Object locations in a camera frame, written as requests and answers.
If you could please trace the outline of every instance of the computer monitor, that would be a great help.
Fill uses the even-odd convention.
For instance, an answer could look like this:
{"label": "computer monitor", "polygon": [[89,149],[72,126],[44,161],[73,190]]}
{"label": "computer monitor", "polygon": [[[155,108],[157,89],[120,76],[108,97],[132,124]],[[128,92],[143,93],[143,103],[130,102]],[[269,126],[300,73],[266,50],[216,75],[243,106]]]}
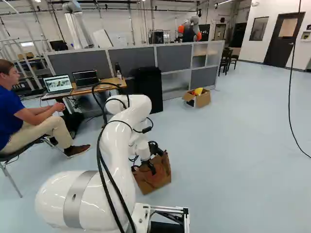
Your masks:
{"label": "computer monitor", "polygon": [[93,86],[99,81],[96,70],[74,72],[72,76],[78,88]]}
{"label": "computer monitor", "polygon": [[68,46],[63,40],[50,41],[50,45],[55,51],[68,50]]}
{"label": "computer monitor", "polygon": [[43,81],[49,93],[72,89],[68,74],[43,78]]}

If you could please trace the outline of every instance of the man's hand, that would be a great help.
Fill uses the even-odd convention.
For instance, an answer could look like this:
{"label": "man's hand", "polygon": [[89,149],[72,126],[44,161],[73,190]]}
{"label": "man's hand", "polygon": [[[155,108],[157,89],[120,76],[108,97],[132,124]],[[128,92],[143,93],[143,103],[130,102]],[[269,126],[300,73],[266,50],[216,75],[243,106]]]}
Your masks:
{"label": "man's hand", "polygon": [[66,109],[66,106],[63,103],[56,102],[52,108],[57,112],[62,112]]}

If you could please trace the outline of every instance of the industrial robot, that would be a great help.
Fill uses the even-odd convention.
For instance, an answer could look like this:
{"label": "industrial robot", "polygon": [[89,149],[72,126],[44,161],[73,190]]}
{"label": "industrial robot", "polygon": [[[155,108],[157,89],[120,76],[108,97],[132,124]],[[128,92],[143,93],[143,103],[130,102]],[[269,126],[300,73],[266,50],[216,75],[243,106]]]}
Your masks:
{"label": "industrial robot", "polygon": [[200,18],[197,15],[194,15],[180,25],[178,27],[177,39],[181,40],[181,42],[200,41],[202,39],[202,35],[199,29],[199,19]]}
{"label": "industrial robot", "polygon": [[64,171],[52,176],[37,193],[36,212],[61,233],[159,232],[151,221],[154,213],[173,220],[180,232],[188,233],[188,208],[136,202],[127,160],[139,155],[148,161],[153,153],[141,133],[150,130],[146,118],[151,111],[150,99],[145,95],[116,95],[107,99],[106,108],[114,116],[101,131],[97,152],[109,172]]}

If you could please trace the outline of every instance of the chair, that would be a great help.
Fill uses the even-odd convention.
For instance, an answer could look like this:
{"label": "chair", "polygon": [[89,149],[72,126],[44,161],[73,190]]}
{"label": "chair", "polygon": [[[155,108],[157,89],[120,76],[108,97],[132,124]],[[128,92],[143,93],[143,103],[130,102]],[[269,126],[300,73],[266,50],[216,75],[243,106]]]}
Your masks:
{"label": "chair", "polygon": [[230,64],[230,59],[231,59],[232,51],[233,50],[228,50],[228,49],[225,49],[223,51],[222,60],[220,62],[220,66],[219,66],[219,70],[218,70],[218,76],[220,76],[220,69],[221,69],[221,67],[224,67],[223,73],[225,73],[227,75],[228,66]]}
{"label": "chair", "polygon": [[228,66],[228,70],[230,68],[230,64],[234,63],[234,69],[237,66],[237,61],[239,60],[239,55],[240,55],[240,51],[241,48],[231,48],[233,50],[232,52],[232,56],[231,56],[231,60],[229,62],[229,66]]}
{"label": "chair", "polygon": [[27,149],[29,149],[30,147],[32,147],[34,144],[37,144],[37,143],[41,143],[42,141],[43,142],[46,142],[49,146],[53,147],[53,148],[57,148],[59,149],[58,147],[54,146],[48,139],[47,139],[47,136],[48,135],[43,135],[41,136],[40,138],[36,139],[35,141],[29,143],[28,145],[22,147],[21,149],[11,153],[11,154],[0,154],[0,167],[1,167],[1,170],[3,171],[4,175],[9,178],[11,184],[13,185],[14,189],[17,191],[18,195],[20,198],[22,198],[22,194],[20,193],[18,187],[16,186],[13,178],[11,177],[10,173],[8,172],[8,170],[6,169],[6,166],[10,163],[13,163],[15,162],[19,156],[25,152]]}

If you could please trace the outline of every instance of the door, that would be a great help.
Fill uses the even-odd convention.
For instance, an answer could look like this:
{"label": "door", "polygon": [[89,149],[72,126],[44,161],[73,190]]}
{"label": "door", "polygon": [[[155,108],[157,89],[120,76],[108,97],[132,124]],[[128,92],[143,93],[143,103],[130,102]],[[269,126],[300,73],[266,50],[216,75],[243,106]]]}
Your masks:
{"label": "door", "polygon": [[214,40],[224,40],[225,24],[216,24]]}
{"label": "door", "polygon": [[304,12],[278,15],[264,64],[286,66],[304,16]]}
{"label": "door", "polygon": [[247,23],[237,23],[234,27],[234,33],[230,42],[230,47],[241,48]]}

